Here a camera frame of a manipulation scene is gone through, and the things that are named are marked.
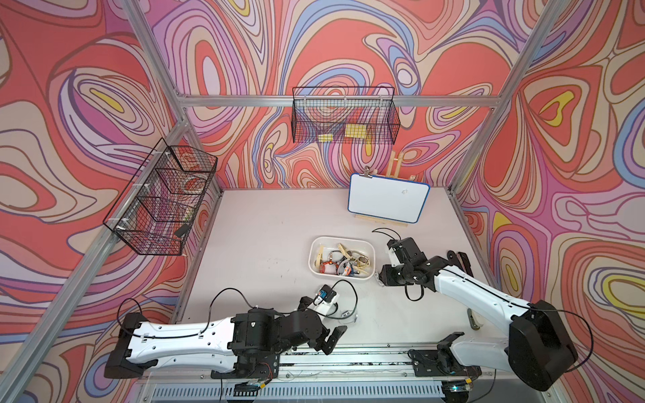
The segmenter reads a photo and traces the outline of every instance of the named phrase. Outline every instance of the black wire basket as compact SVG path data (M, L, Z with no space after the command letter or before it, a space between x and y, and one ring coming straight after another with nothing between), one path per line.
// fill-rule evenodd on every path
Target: black wire basket
M394 144L401 122L391 86L293 88L294 143Z
M189 146L163 144L165 147L154 162L155 166L123 214L110 217L125 190L103 221L140 255L183 254L197 212L217 169L214 155Z

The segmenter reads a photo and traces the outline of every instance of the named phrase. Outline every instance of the black cable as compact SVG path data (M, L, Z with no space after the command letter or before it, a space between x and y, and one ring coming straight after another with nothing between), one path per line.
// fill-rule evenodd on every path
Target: black cable
M219 400L218 402L222 401L222 395L224 394L224 381L222 377L219 377Z
M139 312L141 312L141 314L143 315L143 310L141 309L141 305L139 305L137 300L135 300L134 298L125 298L123 301L121 301L121 303L119 304L119 308L117 309L117 323L121 327L121 330L123 330L125 333L127 333L127 334L129 334L130 336L133 336L133 337L141 338L143 336L137 335L137 334L127 330L126 328L124 328L123 323L121 323L121 319L119 319L119 317L121 316L121 307L123 306L123 303L126 302L129 299L133 300L137 304L137 306L139 307ZM193 337L193 336L198 336L198 335L199 335L198 333L194 333L192 335L183 335L183 336L148 336L148 337L146 337L146 339L184 339L186 337Z
M474 402L476 402L476 401L478 401L480 399L483 399L484 397L488 396L488 394L491 393L491 391L493 390L493 387L495 386L495 379L496 378L497 378L497 370L495 370L495 373L493 374L493 383L490 385L490 389L488 390L488 392L484 393L483 395L481 395L480 397L476 398L475 400L469 401L468 403L474 403Z
M392 238L392 240L393 240L393 241L396 241L396 240L397 240L395 237L391 236L389 233L384 233L384 232L382 232L382 231L377 231L377 230L373 230L372 232L377 232L377 233L381 233L381 234L383 234L383 235L387 235L387 236L389 236L390 238Z
M349 314L349 315L347 315L345 318L339 318L339 317L334 317L334 316L331 316L331 315L323 315L322 313L319 313L319 312L316 312L316 311L314 311L314 312L318 313L318 315L320 315L320 316L322 316L322 317L326 317L326 318L329 318L329 319L339 319L339 320L341 320L341 319L347 319L347 318L351 317L354 313L356 313L356 307L359 305L359 295L358 295L358 293L356 292L356 289L354 288L354 285L353 285L351 282L349 282L349 281L347 281L347 280L345 280L345 279L338 280L338 281L337 281L337 282L335 282L335 283L334 283L334 285L332 286L332 290L333 290L333 288L334 288L334 287L336 287L336 285L337 285L338 283L340 283L341 281L344 281L344 282L346 282L347 284L349 284L349 285L350 285L350 287L352 287L352 291L354 291L354 297L356 298L356 302L354 303L354 309L352 309L352 313L351 313L351 314Z
M437 360L433 360L430 357L426 357L419 350L415 350L413 348L408 350L408 358L413 361L429 361L433 365L436 365L437 363Z
M408 295L408 283L405 284L405 296L412 302L417 302L418 300L421 300L423 298L423 286L421 286L421 296L417 299L412 299Z
M221 293L223 293L224 291L226 291L226 290L237 291L242 296L242 298L244 299L244 302L246 302L246 305L248 305L249 308L251 308L251 309L255 308L254 306L252 306L251 304L248 303L248 301L246 300L246 297L244 296L244 294L242 294L242 291L238 290L237 288L227 287L227 288L223 289L222 291L220 291L219 293L217 293L215 298L213 298L213 300L210 302L210 305L208 306L208 320L206 321L206 327L204 328L204 330L200 331L199 334L202 334L206 330L208 330L208 325L210 323L210 314L211 314L211 311L213 309L213 302L215 302L215 300L219 297L219 295Z
M206 327L205 327L205 329L203 329L199 333L193 333L191 335L181 335L181 336L148 336L147 339L185 339L187 337L199 336L200 334L204 333L206 330L208 330L208 325L210 324L210 315L211 315L211 310L213 308L213 302L215 302L215 299L217 299L219 297L219 295L221 293L223 293L224 291L226 291L226 290L237 291L242 296L242 298L244 299L244 302L246 303L246 305L248 305L248 307L251 308L251 309L254 308L251 304L249 304L248 300L246 300L246 297L244 296L244 294L242 294L242 292L240 290L238 290L237 288L231 288L231 287L225 288L225 289L221 290L219 293L217 293L215 298L213 298L213 300L210 302L210 305L208 307L208 321L206 321ZM129 299L131 299L134 302L136 302L136 304L139 307L139 311L141 312L141 314L143 314L143 311L141 310L141 305L139 305L139 303L135 299L133 299L133 298L125 298L123 301L121 301L121 304L119 305L119 309L117 310L117 323L119 324L119 326L121 327L121 329L125 333L129 334L130 336L141 338L142 337L141 335L137 335L137 334L135 334L135 333L123 328L123 324L121 323L121 320L119 319L119 317L121 316L121 307L123 306L123 303L126 302Z
M389 236L390 238L392 238L392 239L394 239L394 240L396 241L396 239L395 239L394 237L392 237L391 235L389 235L389 234L387 234L387 233L384 233L384 232L381 232L381 231L377 231L377 230L389 230L389 231L392 231L392 232L394 232L395 234L397 234L397 236L399 237L399 241L401 240L401 236L399 235L399 233L398 233L398 232L396 232L395 230L391 229L391 228L387 228L387 227L378 227L378 228L375 228L372 232L378 232L378 233L381 233L381 234L387 235L387 236Z

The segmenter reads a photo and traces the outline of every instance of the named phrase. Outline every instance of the metal vent grille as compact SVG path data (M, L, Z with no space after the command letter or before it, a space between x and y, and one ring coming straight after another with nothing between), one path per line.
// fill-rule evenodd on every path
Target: metal vent grille
M161 384L157 385L154 402L213 401L219 398L219 385ZM261 389L257 396L233 395L233 385L224 386L222 400L298 400L304 398L441 398L441 382L432 380L389 382L289 382L274 383Z

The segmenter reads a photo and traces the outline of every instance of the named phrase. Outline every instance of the psychedelic wallpaper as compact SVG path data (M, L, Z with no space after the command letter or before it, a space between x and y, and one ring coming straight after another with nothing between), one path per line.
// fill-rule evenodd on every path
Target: psychedelic wallpaper
M0 371L174 123L113 1L0 1ZM25 401L124 393L127 383L98 375L117 306L136 297L147 315L168 320L212 203L202 205L185 257L115 247Z
M401 95L496 95L541 0L141 2L179 93L290 95L390 84ZM399 110L392 146L293 144L291 108L189 108L223 188L347 187L365 166L447 186L487 108Z
M576 402L645 401L644 55L645 3L572 1L459 192L503 290L589 321Z
M174 124L109 4L0 3L0 370Z

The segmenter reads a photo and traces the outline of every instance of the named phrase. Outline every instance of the small whiteboard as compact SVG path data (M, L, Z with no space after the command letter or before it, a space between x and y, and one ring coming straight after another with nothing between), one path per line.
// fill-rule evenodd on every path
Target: small whiteboard
M417 222L426 203L430 185L387 177L365 177L355 173L350 179L347 210L388 220Z

